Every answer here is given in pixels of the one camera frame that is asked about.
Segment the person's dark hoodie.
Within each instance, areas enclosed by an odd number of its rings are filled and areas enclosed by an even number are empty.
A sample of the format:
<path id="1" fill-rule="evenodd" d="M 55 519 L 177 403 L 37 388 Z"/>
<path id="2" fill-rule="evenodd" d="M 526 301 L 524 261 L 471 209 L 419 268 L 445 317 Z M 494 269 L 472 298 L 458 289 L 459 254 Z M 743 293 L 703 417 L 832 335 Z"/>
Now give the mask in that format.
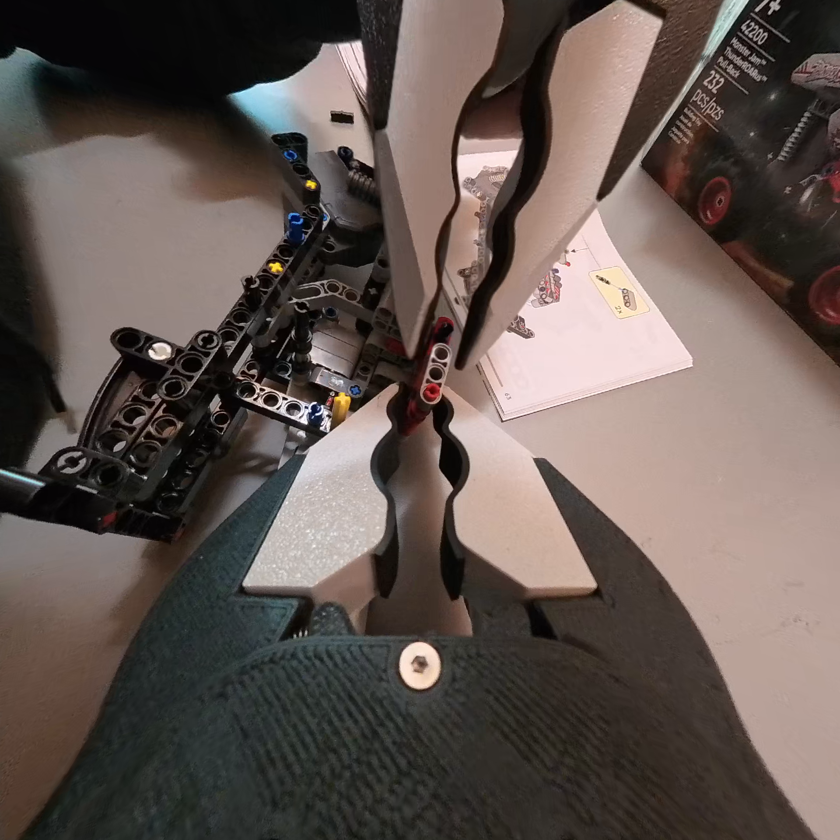
<path id="1" fill-rule="evenodd" d="M 59 389 L 56 315 L 37 255 L 24 183 L 1 164 L 1 466 L 21 467 L 45 422 L 67 411 Z"/>

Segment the toy brick truck model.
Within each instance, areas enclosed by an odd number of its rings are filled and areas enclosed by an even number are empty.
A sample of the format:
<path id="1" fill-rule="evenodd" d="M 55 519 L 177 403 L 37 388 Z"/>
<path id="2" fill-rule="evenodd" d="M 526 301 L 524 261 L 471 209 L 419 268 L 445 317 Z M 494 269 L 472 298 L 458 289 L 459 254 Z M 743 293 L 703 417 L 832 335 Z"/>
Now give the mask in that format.
<path id="1" fill-rule="evenodd" d="M 308 154 L 300 133 L 272 136 L 292 212 L 257 272 L 213 329 L 177 343 L 136 327 L 110 338 L 119 358 L 74 446 L 16 482 L 23 514 L 94 533 L 173 542 L 214 463 L 259 415 L 317 441 L 384 385 L 407 389 L 398 428 L 412 433 L 444 388 L 421 389 L 429 325 L 410 358 L 397 325 L 374 166 L 353 151 Z"/>

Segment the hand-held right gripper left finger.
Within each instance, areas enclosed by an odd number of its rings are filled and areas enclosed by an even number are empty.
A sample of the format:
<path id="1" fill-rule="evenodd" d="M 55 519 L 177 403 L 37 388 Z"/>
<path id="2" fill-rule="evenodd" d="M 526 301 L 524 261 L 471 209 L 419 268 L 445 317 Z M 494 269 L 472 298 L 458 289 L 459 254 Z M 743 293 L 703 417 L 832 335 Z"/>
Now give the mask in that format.
<path id="1" fill-rule="evenodd" d="M 364 631 L 370 603 L 396 581 L 388 484 L 400 458 L 399 395 L 388 386 L 309 449 L 244 578 L 246 593 L 337 604 Z"/>

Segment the person's left hand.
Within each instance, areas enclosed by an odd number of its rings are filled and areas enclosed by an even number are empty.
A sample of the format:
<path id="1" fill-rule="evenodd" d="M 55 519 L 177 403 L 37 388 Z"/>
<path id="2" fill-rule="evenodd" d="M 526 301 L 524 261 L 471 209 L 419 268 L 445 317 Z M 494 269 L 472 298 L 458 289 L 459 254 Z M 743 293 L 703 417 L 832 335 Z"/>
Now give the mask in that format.
<path id="1" fill-rule="evenodd" d="M 460 128 L 461 139 L 480 142 L 520 140 L 522 90 L 522 85 L 516 84 L 481 99 L 465 117 Z"/>

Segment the person's left forearm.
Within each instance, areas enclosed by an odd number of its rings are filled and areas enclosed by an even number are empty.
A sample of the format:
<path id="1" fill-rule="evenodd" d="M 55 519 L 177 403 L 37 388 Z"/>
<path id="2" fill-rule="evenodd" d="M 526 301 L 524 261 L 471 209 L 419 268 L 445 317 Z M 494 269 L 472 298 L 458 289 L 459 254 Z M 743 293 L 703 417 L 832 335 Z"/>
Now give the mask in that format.
<path id="1" fill-rule="evenodd" d="M 66 87 L 209 103 L 283 81 L 358 39 L 354 1 L 2 1 L 2 59 Z"/>

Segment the black toy set box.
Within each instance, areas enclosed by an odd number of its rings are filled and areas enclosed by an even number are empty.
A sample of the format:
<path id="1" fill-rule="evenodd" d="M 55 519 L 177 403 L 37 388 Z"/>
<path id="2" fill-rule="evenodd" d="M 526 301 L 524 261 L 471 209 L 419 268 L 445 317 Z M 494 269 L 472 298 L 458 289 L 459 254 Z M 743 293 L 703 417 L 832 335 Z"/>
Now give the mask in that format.
<path id="1" fill-rule="evenodd" d="M 839 2 L 746 2 L 642 166 L 837 364 Z"/>

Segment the open instruction booklet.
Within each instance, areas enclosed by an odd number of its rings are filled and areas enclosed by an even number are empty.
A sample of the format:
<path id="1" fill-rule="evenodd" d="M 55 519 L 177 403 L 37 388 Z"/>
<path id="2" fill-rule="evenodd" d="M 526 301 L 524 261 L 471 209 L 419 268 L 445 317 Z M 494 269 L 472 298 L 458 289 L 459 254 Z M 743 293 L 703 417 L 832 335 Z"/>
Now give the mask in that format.
<path id="1" fill-rule="evenodd" d="M 458 137 L 460 204 L 443 272 L 458 328 L 485 259 L 486 223 L 521 140 Z M 501 420 L 689 369 L 692 358 L 593 209 L 478 362 Z"/>

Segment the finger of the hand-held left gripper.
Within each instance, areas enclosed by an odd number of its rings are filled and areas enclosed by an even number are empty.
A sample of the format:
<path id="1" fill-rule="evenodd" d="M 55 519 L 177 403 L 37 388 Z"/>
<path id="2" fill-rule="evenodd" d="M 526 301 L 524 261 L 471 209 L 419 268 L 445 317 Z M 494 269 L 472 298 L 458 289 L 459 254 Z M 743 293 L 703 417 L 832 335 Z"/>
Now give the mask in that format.
<path id="1" fill-rule="evenodd" d="M 476 363 L 598 203 L 607 166 L 664 14 L 610 2 L 573 24 L 564 14 L 524 76 L 518 155 L 486 221 L 485 263 L 456 366 Z"/>
<path id="2" fill-rule="evenodd" d="M 441 289 L 459 202 L 460 124 L 496 61 L 503 19 L 500 1 L 402 4 L 387 119 L 374 134 L 374 165 L 394 313 L 410 358 L 425 342 Z"/>

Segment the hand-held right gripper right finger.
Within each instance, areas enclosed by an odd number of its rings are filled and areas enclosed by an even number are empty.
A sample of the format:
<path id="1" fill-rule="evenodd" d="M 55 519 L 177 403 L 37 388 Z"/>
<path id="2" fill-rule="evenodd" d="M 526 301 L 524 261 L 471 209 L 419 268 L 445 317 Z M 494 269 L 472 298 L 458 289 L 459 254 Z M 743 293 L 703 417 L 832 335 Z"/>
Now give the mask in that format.
<path id="1" fill-rule="evenodd" d="M 531 634 L 541 602 L 597 583 L 535 458 L 457 394 L 434 408 L 444 503 L 440 573 L 473 634 Z"/>

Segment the grey three-hole brick beam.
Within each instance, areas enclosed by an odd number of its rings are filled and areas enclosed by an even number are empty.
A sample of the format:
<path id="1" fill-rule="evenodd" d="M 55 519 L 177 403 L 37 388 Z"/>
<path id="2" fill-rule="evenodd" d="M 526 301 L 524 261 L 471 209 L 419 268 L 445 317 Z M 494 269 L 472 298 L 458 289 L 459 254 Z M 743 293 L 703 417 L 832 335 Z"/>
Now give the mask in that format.
<path id="1" fill-rule="evenodd" d="M 452 350 L 447 342 L 436 342 L 432 344 L 427 353 L 423 368 L 421 389 L 425 389 L 429 385 L 434 385 L 438 389 L 442 389 L 447 379 L 451 360 Z"/>

